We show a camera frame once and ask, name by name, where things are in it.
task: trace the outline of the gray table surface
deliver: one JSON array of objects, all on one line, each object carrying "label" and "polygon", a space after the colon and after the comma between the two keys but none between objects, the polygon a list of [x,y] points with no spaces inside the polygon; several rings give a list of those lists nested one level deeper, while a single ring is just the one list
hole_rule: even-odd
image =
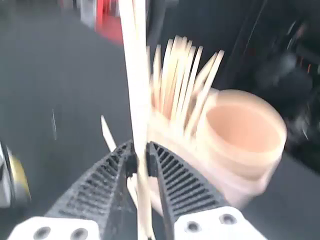
[{"label": "gray table surface", "polygon": [[[41,216],[93,163],[108,153],[103,114],[117,144],[132,137],[124,52],[78,19],[41,10],[0,18],[0,134],[21,160],[32,195],[25,209],[0,210],[0,239]],[[53,139],[51,111],[59,119]],[[319,239],[320,177],[284,154],[261,196],[243,209],[270,240]],[[136,236],[132,203],[122,239]],[[154,214],[158,239],[161,218]]]}]

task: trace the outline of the wooden skewer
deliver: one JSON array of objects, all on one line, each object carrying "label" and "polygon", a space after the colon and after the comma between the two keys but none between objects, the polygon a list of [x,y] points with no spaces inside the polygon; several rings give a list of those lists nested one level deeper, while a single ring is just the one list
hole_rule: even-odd
[{"label": "wooden skewer", "polygon": [[177,69],[177,62],[178,62],[178,56],[179,56],[179,48],[181,44],[181,37],[175,36],[170,59],[169,59],[169,71],[167,75],[167,82],[166,82],[166,89],[165,89],[165,96],[164,96],[164,107],[163,107],[163,115],[165,115],[167,118],[170,118],[171,114],[171,106],[172,106],[172,88],[173,85],[176,85],[175,82],[175,73]]},{"label": "wooden skewer", "polygon": [[161,72],[161,46],[157,45],[153,60],[153,96],[154,96],[154,107],[159,110],[160,101],[160,72]]},{"label": "wooden skewer", "polygon": [[206,64],[203,66],[199,74],[196,76],[195,82],[194,82],[194,89],[192,91],[192,95],[198,95],[198,93],[203,88],[203,83],[207,79],[210,70],[217,58],[217,53],[214,53],[212,57],[206,62]]},{"label": "wooden skewer", "polygon": [[187,44],[187,38],[184,37],[181,42],[180,46],[180,56],[178,61],[178,69],[177,69],[177,76],[176,76],[176,83],[175,83],[175,89],[174,89],[174,95],[173,95],[173,102],[172,102],[172,110],[171,110],[171,117],[170,119],[173,120],[176,117],[178,102],[179,102],[179,95],[181,90],[181,84],[183,81],[184,73],[185,73],[185,67],[186,67],[186,60],[188,58],[192,42],[189,41]]},{"label": "wooden skewer", "polygon": [[155,239],[146,163],[147,123],[150,110],[148,64],[146,53],[145,1],[119,0],[127,72],[134,150],[137,156],[138,240]]},{"label": "wooden skewer", "polygon": [[209,76],[204,84],[204,87],[203,87],[203,90],[202,92],[199,94],[198,98],[197,98],[197,101],[196,101],[196,104],[195,104],[195,107],[194,107],[194,110],[191,114],[191,117],[190,117],[190,120],[185,128],[185,137],[186,139],[190,139],[190,137],[192,136],[192,134],[194,133],[194,130],[195,130],[195,127],[197,126],[198,124],[198,121],[199,121],[199,117],[200,117],[200,114],[202,112],[202,109],[204,107],[204,104],[205,104],[205,101],[207,99],[207,96],[208,96],[208,93],[209,93],[209,90],[211,88],[211,85],[215,79],[215,76],[218,72],[218,69],[219,69],[219,65],[222,61],[222,58],[224,56],[224,51],[223,50],[220,50],[215,61],[214,61],[214,64],[210,70],[210,73],[209,73]]},{"label": "wooden skewer", "polygon": [[193,63],[192,71],[191,71],[191,75],[190,75],[190,80],[189,80],[188,87],[187,87],[186,94],[185,94],[185,98],[184,98],[184,103],[183,103],[183,107],[182,107],[182,111],[181,111],[181,118],[180,118],[180,124],[183,126],[183,128],[185,128],[187,112],[188,112],[188,108],[189,108],[189,104],[190,104],[190,100],[191,100],[192,91],[194,89],[194,83],[195,83],[196,74],[198,71],[198,66],[199,66],[202,51],[203,51],[203,47],[199,46],[198,51],[195,56],[195,59],[194,59],[194,63]]},{"label": "wooden skewer", "polygon": [[160,89],[160,112],[164,112],[165,107],[165,97],[166,97],[166,88],[167,88],[167,81],[168,81],[168,72],[169,72],[169,65],[170,65],[170,54],[173,45],[173,40],[169,39],[163,59],[163,68],[162,68],[162,76],[161,76],[161,89]]},{"label": "wooden skewer", "polygon": [[184,101],[185,101],[185,96],[186,96],[186,91],[187,91],[192,62],[194,60],[195,51],[196,51],[196,47],[192,46],[190,49],[189,55],[188,55],[186,65],[185,65],[185,70],[184,70],[184,75],[183,75],[183,80],[182,80],[182,85],[181,85],[181,90],[180,90],[180,95],[179,95],[178,106],[177,106],[176,113],[175,113],[176,120],[178,120],[181,117],[182,107],[183,107]]}]

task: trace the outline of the bundle of toothpicks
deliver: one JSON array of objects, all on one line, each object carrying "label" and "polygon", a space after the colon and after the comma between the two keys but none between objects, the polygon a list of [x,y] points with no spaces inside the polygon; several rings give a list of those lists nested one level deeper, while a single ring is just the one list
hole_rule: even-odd
[{"label": "bundle of toothpicks", "polygon": [[168,40],[163,67],[160,45],[156,48],[153,60],[153,73],[150,78],[153,110],[178,127],[186,140],[195,133],[224,56],[223,50],[214,53],[198,73],[202,51],[202,46],[196,49],[191,40],[176,36],[174,40]]}]

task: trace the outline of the blurry background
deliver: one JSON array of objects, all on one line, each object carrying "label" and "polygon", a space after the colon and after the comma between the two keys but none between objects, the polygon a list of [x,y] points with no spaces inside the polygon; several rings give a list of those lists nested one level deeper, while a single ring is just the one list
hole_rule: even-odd
[{"label": "blurry background", "polygon": [[[194,45],[204,46],[201,64],[212,52],[224,49],[226,57],[214,87],[254,92],[286,120],[287,152],[267,191],[243,210],[244,215],[268,239],[318,239],[320,3],[155,2],[167,8],[163,27],[154,28],[158,37],[157,33],[150,37],[151,48],[156,43],[165,46],[175,35],[187,36]],[[100,115],[118,145],[132,138],[119,25],[108,18],[107,25],[102,21],[94,31],[90,21],[81,21],[76,3],[0,2],[0,135],[20,159],[32,197],[27,208],[0,209],[0,239],[6,239],[24,219],[43,215],[109,152]],[[290,61],[294,65],[287,69]],[[124,214],[127,228],[122,239],[132,239],[137,230],[130,200]],[[154,226],[157,237],[163,239],[163,224],[156,214]]]}]

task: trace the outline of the toothpick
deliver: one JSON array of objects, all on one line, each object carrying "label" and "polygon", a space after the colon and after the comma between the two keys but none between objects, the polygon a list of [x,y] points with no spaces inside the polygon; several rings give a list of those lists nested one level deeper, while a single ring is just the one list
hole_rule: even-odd
[{"label": "toothpick", "polygon": [[181,117],[182,107],[183,107],[184,101],[185,101],[186,90],[187,90],[187,86],[188,86],[190,70],[191,70],[192,62],[194,60],[195,51],[196,51],[196,47],[195,46],[191,47],[189,55],[188,55],[188,59],[187,59],[186,65],[185,65],[183,81],[182,81],[181,91],[180,91],[180,95],[179,95],[178,106],[177,106],[176,114],[175,114],[176,120],[178,120]]},{"label": "toothpick", "polygon": [[171,110],[171,117],[170,117],[171,120],[174,120],[176,117],[181,84],[183,81],[185,68],[186,68],[186,60],[188,58],[188,55],[192,46],[192,42],[189,41],[187,46],[186,44],[187,44],[187,38],[184,37],[181,41],[181,46],[180,46],[180,54],[179,54],[179,60],[178,60],[178,66],[177,66],[177,77],[175,82],[175,89],[174,89],[174,96],[173,96],[172,110]]},{"label": "toothpick", "polygon": [[185,98],[184,98],[184,103],[183,103],[183,107],[182,107],[182,111],[181,111],[181,118],[180,118],[180,124],[183,126],[183,128],[185,128],[185,122],[187,119],[187,112],[189,109],[192,91],[194,89],[195,78],[196,78],[196,74],[198,71],[198,66],[199,66],[202,51],[203,51],[203,47],[199,46],[198,51],[195,56],[195,59],[194,59],[194,63],[193,63],[192,71],[191,71],[191,75],[190,75],[190,80],[189,80],[188,87],[187,87],[186,94],[185,94]]},{"label": "toothpick", "polygon": [[[117,145],[114,141],[114,138],[110,132],[110,129],[108,127],[108,124],[104,116],[101,115],[100,118],[101,118],[101,128],[102,128],[102,135],[103,135],[104,141],[107,147],[109,148],[110,152],[113,152],[117,148]],[[137,198],[137,192],[135,189],[136,185],[137,185],[137,175],[134,173],[132,177],[129,177],[127,179],[126,187],[128,189],[128,192],[132,198],[132,201],[135,207],[138,208],[138,198]]]},{"label": "toothpick", "polygon": [[112,137],[110,129],[109,129],[107,122],[105,120],[105,117],[103,115],[101,115],[100,118],[101,118],[101,128],[102,128],[103,138],[104,138],[105,143],[108,146],[110,152],[112,153],[117,148],[115,140]]},{"label": "toothpick", "polygon": [[209,93],[209,90],[212,86],[212,83],[215,79],[215,76],[218,72],[218,69],[219,69],[219,65],[222,61],[222,58],[224,56],[224,51],[223,50],[220,50],[215,61],[214,61],[214,64],[210,70],[210,73],[209,73],[209,76],[204,84],[204,87],[203,87],[203,90],[201,93],[199,93],[199,96],[197,98],[197,101],[196,101],[196,104],[195,104],[195,107],[194,107],[194,110],[191,114],[191,117],[190,117],[190,120],[185,128],[185,137],[186,139],[190,139],[190,137],[193,135],[194,133],[194,130],[198,124],[198,121],[199,121],[199,117],[200,117],[200,114],[202,112],[202,109],[204,107],[204,104],[205,104],[205,101],[207,99],[207,96],[208,96],[208,93]]},{"label": "toothpick", "polygon": [[161,46],[157,45],[153,60],[153,95],[154,95],[154,107],[159,110],[160,101],[160,71],[161,71]]},{"label": "toothpick", "polygon": [[178,56],[179,56],[179,48],[181,44],[181,37],[175,36],[172,49],[170,53],[169,59],[169,71],[167,75],[167,81],[165,86],[165,96],[164,96],[164,107],[163,107],[163,115],[167,118],[170,118],[171,107],[172,107],[172,88],[173,85],[176,85],[175,82],[175,73],[177,69]]},{"label": "toothpick", "polygon": [[169,63],[170,63],[170,54],[173,45],[173,40],[169,39],[165,53],[163,58],[163,68],[162,68],[162,76],[161,76],[161,89],[160,89],[160,112],[164,112],[165,107],[165,97],[166,97],[166,88],[168,81],[168,72],[169,72]]}]

